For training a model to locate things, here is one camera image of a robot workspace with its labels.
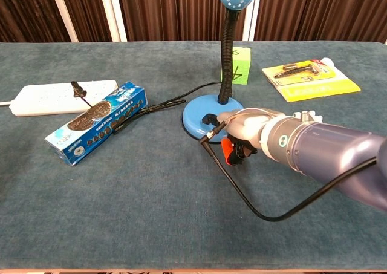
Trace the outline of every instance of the power strip socket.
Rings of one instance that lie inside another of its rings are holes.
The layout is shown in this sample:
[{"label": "power strip socket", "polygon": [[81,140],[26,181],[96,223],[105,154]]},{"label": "power strip socket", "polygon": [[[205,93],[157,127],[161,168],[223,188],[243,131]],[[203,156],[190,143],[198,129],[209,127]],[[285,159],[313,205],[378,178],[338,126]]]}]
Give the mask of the power strip socket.
[{"label": "power strip socket", "polygon": [[[86,91],[84,98],[92,106],[118,87],[115,80],[78,82],[78,84]],[[81,113],[89,108],[80,97],[74,97],[70,82],[27,85],[10,104],[12,113],[18,117]]]}]

